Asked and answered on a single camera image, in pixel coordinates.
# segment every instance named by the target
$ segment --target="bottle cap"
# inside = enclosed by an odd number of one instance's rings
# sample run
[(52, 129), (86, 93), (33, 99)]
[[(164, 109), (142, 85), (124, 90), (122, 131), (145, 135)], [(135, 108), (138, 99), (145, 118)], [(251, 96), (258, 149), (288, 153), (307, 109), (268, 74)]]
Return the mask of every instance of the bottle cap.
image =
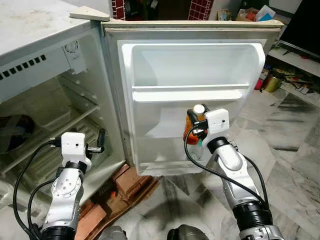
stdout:
[(197, 116), (202, 116), (205, 113), (205, 107), (201, 104), (194, 105), (193, 111)]

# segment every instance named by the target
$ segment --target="refrigerator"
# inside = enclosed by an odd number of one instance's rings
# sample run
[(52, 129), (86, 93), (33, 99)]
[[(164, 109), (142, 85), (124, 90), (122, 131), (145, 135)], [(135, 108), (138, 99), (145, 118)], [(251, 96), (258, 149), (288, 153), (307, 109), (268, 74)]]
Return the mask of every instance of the refrigerator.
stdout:
[[(62, 1), (32, 2), (4, 3), (1, 10), (0, 117), (25, 115), (35, 123), (21, 146), (0, 154), (0, 207), (6, 210), (33, 151), (70, 129), (85, 133), (89, 146), (100, 128), (107, 132), (81, 204), (125, 162), (139, 175), (201, 172), (184, 152), (187, 109), (225, 108), (232, 124), (282, 27), (276, 20), (98, 22), (69, 18), (76, 7)], [(199, 161), (209, 159), (202, 148)], [(58, 148), (34, 160), (18, 195), (22, 213), (30, 191), (53, 178), (61, 162)], [(35, 200), (36, 220), (49, 202), (50, 188), (44, 188)], [(0, 210), (0, 222), (4, 216)]]

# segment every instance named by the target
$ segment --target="electrical wire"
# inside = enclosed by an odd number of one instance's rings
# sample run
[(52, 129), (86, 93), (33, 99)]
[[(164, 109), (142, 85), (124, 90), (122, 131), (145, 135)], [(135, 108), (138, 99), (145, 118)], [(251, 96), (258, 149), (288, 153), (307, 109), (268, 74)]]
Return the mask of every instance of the electrical wire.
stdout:
[(252, 191), (250, 188), (242, 185), (241, 183), (237, 182), (236, 180), (233, 180), (232, 178), (230, 177), (227, 177), (221, 173), (219, 173), (218, 171), (215, 171), (209, 167), (206, 167), (204, 165), (202, 165), (201, 163), (197, 162), (196, 160), (193, 159), (193, 157), (190, 155), (189, 151), (188, 151), (188, 137), (190, 135), (190, 133), (195, 130), (197, 128), (197, 126), (193, 126), (189, 131), (188, 133), (186, 134), (186, 138), (184, 140), (184, 151), (185, 151), (185, 154), (187, 156), (187, 158), (196, 166), (198, 166), (199, 168), (203, 169), (203, 170), (206, 170), (207, 172), (209, 173), (212, 173), (214, 175), (217, 175), (218, 177), (224, 179), (224, 180), (227, 180), (228, 182), (230, 183), (233, 183), (234, 185), (237, 185), (238, 187), (242, 188), (243, 190), (247, 191), (248, 193), (250, 193), (251, 195), (253, 195), (254, 197), (256, 197), (261, 203), (263, 203), (264, 205), (266, 204), (265, 201), (262, 199), (262, 197), (260, 197), (256, 192)]
[(247, 157), (247, 156), (245, 156), (243, 154), (242, 154), (242, 156), (244, 156), (244, 158), (254, 167), (256, 173), (258, 174), (258, 177), (259, 177), (260, 182), (261, 182), (261, 188), (262, 188), (262, 192), (263, 192), (264, 203), (265, 203), (265, 206), (269, 209), (269, 201), (268, 201), (266, 184), (265, 184), (264, 178), (262, 177), (262, 174), (261, 174), (258, 166), (249, 157)]
[(27, 164), (25, 165), (25, 167), (23, 168), (23, 170), (21, 171), (20, 175), (18, 176), (15, 185), (14, 185), (14, 189), (13, 189), (13, 199), (12, 199), (12, 205), (13, 205), (13, 213), (15, 216), (16, 221), (18, 222), (18, 224), (20, 225), (20, 227), (25, 231), (26, 234), (28, 234), (28, 236), (31, 239), (36, 239), (36, 240), (40, 240), (38, 238), (37, 235), (35, 235), (33, 232), (30, 231), (30, 229), (24, 224), (24, 222), (21, 220), (20, 216), (19, 216), (19, 212), (18, 212), (18, 204), (17, 204), (17, 193), (18, 193), (18, 187), (19, 184), (21, 182), (22, 176), (23, 174), (26, 172), (27, 168), (29, 167), (29, 165), (31, 164), (31, 162), (33, 161), (33, 159), (35, 158), (36, 154), (45, 146), (47, 145), (51, 145), (53, 143), (52, 140), (47, 141), (43, 144), (41, 144), (31, 155), (30, 160), (27, 162)]
[(33, 225), (32, 220), (31, 220), (31, 206), (32, 206), (32, 201), (33, 201), (33, 199), (34, 199), (37, 191), (38, 191), (40, 188), (44, 187), (45, 185), (52, 184), (55, 180), (56, 180), (56, 178), (55, 178), (55, 179), (52, 179), (52, 180), (49, 180), (49, 181), (46, 181), (46, 182), (44, 182), (44, 183), (41, 183), (39, 186), (37, 186), (37, 187), (33, 190), (33, 192), (32, 192), (31, 195), (30, 195), (30, 198), (29, 198), (28, 208), (27, 208), (27, 220), (28, 220), (28, 224), (29, 224), (29, 229), (30, 229), (30, 231), (31, 231), (34, 235), (36, 235), (39, 239), (41, 238), (41, 236), (38, 235), (38, 230), (34, 228), (34, 225)]

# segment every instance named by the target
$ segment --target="refrigerator door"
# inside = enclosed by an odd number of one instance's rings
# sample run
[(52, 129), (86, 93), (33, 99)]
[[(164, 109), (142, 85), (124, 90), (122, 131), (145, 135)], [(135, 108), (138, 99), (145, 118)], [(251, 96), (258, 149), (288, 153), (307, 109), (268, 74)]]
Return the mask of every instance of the refrigerator door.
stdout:
[[(111, 20), (102, 27), (128, 159), (140, 175), (178, 175), (201, 172), (184, 152), (187, 109), (225, 108), (232, 122), (282, 23)], [(208, 150), (190, 151), (208, 163)]]

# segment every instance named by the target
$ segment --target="plastic bottle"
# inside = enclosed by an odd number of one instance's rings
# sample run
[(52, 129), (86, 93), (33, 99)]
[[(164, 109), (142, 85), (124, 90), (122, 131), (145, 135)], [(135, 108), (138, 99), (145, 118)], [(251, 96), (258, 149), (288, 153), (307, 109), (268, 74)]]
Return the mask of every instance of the plastic bottle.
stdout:
[[(187, 111), (187, 116), (185, 118), (185, 127), (184, 127), (184, 133), (183, 133), (183, 140), (186, 139), (188, 131), (193, 127), (192, 121), (202, 121), (205, 119), (205, 107), (197, 104), (193, 107), (193, 109), (189, 109)], [(197, 136), (195, 136), (193, 133), (190, 133), (187, 143), (189, 145), (197, 145), (199, 142), (199, 139)]]

